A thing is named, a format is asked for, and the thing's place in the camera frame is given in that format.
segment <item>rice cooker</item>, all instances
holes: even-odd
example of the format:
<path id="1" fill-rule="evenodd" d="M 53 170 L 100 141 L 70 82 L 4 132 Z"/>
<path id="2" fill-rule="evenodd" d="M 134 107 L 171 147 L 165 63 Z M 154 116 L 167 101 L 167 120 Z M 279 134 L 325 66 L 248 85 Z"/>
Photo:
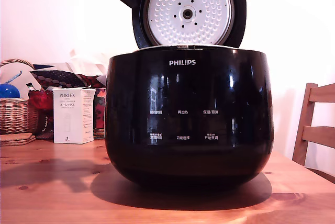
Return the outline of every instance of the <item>rice cooker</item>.
<path id="1" fill-rule="evenodd" d="M 139 50 L 109 62 L 113 166 L 151 188 L 232 188 L 257 176 L 274 129 L 266 55 L 239 49 L 246 0 L 121 1 Z"/>

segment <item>white box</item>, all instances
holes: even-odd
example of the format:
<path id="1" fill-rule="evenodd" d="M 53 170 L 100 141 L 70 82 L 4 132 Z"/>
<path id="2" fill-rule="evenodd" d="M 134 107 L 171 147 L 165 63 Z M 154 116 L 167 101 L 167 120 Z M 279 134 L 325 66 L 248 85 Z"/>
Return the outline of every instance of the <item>white box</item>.
<path id="1" fill-rule="evenodd" d="M 95 89 L 53 89 L 54 143 L 93 141 L 94 94 Z"/>

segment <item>philips logo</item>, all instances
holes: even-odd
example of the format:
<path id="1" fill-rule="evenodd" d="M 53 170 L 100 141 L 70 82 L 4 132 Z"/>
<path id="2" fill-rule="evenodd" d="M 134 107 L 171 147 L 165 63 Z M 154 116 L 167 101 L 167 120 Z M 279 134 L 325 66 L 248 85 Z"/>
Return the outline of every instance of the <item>philips logo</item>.
<path id="1" fill-rule="evenodd" d="M 196 64 L 195 60 L 175 60 L 175 61 L 171 60 L 170 61 L 170 66 L 172 65 L 174 66 L 176 65 L 195 65 L 195 64 Z"/>

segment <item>basket handle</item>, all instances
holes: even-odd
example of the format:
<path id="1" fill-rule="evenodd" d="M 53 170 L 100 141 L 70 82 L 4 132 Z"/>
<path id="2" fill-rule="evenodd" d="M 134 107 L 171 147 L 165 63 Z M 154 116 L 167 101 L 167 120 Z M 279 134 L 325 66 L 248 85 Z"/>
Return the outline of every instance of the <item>basket handle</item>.
<path id="1" fill-rule="evenodd" d="M 10 63 L 23 63 L 23 64 L 26 64 L 29 67 L 31 67 L 33 70 L 35 70 L 34 66 L 31 63 L 29 63 L 26 60 L 22 60 L 22 59 L 8 59 L 8 60 L 4 60 L 4 61 L 0 62 L 0 67 L 5 66 L 5 65 L 10 64 Z"/>

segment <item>white wall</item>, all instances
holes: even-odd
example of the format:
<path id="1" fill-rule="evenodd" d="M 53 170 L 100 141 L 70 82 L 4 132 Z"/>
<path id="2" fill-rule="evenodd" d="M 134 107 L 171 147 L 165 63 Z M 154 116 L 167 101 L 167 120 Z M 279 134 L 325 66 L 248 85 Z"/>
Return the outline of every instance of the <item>white wall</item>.
<path id="1" fill-rule="evenodd" d="M 268 56 L 274 149 L 292 158 L 307 82 L 335 82 L 335 0 L 247 0 L 241 48 Z M 137 49 L 131 10 L 119 0 L 1 0 L 1 57 L 65 62 L 70 51 Z M 317 105 L 314 125 L 335 126 L 335 107 Z M 306 165 L 335 174 L 335 150 L 309 144 Z"/>

